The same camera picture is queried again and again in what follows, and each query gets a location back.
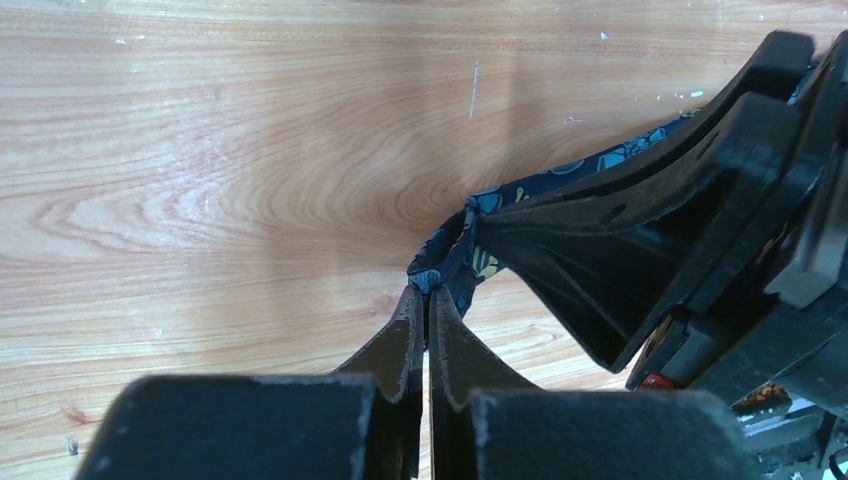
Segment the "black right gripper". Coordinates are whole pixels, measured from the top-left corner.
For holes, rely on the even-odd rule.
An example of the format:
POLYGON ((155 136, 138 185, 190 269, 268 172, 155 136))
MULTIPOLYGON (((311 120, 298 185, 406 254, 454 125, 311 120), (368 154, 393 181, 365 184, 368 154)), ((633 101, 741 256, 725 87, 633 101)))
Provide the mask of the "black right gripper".
POLYGON ((697 300, 686 319, 665 322, 627 385, 703 390, 736 404, 772 384, 845 416, 847 38, 834 41, 795 106, 783 102, 813 52, 808 35, 769 33, 659 143, 484 218, 480 245, 595 362, 618 372, 731 252, 796 141, 787 192, 762 209, 780 223, 774 240, 715 304, 697 300))

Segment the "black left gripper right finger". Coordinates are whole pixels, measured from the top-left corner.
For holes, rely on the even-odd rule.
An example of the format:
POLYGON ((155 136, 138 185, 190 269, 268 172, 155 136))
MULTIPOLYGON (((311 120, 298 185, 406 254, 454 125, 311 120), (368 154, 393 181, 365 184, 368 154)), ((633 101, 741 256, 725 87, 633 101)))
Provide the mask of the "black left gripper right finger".
POLYGON ((754 479, 726 405, 686 390, 548 391, 429 301, 432 473, 437 479, 754 479))

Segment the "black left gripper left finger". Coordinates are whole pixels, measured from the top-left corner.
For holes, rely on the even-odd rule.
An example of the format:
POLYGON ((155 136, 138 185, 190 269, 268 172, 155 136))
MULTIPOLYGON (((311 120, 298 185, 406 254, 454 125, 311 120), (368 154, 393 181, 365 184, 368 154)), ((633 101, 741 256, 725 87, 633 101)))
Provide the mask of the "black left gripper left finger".
POLYGON ((419 468, 424 302, 323 375, 155 375, 109 408, 81 479, 411 479, 419 468))

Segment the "blue patterned necktie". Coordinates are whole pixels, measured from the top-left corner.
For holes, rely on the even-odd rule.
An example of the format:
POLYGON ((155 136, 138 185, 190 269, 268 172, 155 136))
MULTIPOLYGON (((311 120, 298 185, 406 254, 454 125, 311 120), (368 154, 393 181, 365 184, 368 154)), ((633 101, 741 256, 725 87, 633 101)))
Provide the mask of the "blue patterned necktie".
MULTIPOLYGON (((659 143, 693 115, 694 112, 683 114, 666 125, 579 161, 472 195, 466 200, 463 210, 449 218, 434 232, 416 255, 407 269, 410 285, 414 284, 421 291, 422 298, 427 299, 435 292, 436 287, 443 287, 454 300, 460 318, 464 318, 471 306, 476 286, 504 268, 502 262, 498 263, 497 258, 479 245, 476 234, 477 225, 485 214, 497 212, 505 206, 520 203, 527 198, 564 187, 576 180, 621 164, 635 157, 637 153, 659 143)), ((696 275, 687 280, 691 285, 685 285, 692 287, 691 291, 688 293, 684 293, 683 290, 674 292, 680 293, 682 296, 679 300, 684 302, 694 300, 700 295, 699 290, 707 285, 708 281, 711 281, 709 277, 713 273, 718 274, 718 286, 706 287, 708 291, 712 291, 710 293, 712 297, 708 297, 707 303, 712 303, 716 299, 716 295, 728 286, 736 273, 733 273, 733 269, 729 274, 721 273, 722 260, 731 260, 730 266, 735 267, 737 273, 739 268, 744 268, 742 264, 745 263, 745 260, 731 259, 728 258, 729 255, 724 255, 730 253, 729 251, 709 252, 718 254, 716 258, 712 259, 707 258, 706 253, 708 252, 706 251, 692 253, 703 255, 690 255, 692 258, 687 259, 687 262, 683 264, 683 267, 687 268, 681 269, 678 275, 673 278, 673 280, 681 280, 681 282, 669 284, 669 287, 682 288, 684 286, 682 283, 684 273, 696 275)), ((569 306, 568 309, 565 309, 562 305, 563 308, 555 308, 556 305, 550 302, 545 304, 564 326, 566 325, 565 320, 576 321, 580 319, 582 323, 593 326, 600 326, 601 320, 614 320, 613 317, 606 316, 607 313, 613 313, 612 311, 606 312, 601 309, 593 312, 593 314, 597 314, 597 318, 589 321, 590 309, 588 307, 601 305, 586 304, 584 305, 586 307, 585 313, 583 311, 578 313, 576 304, 569 306)))

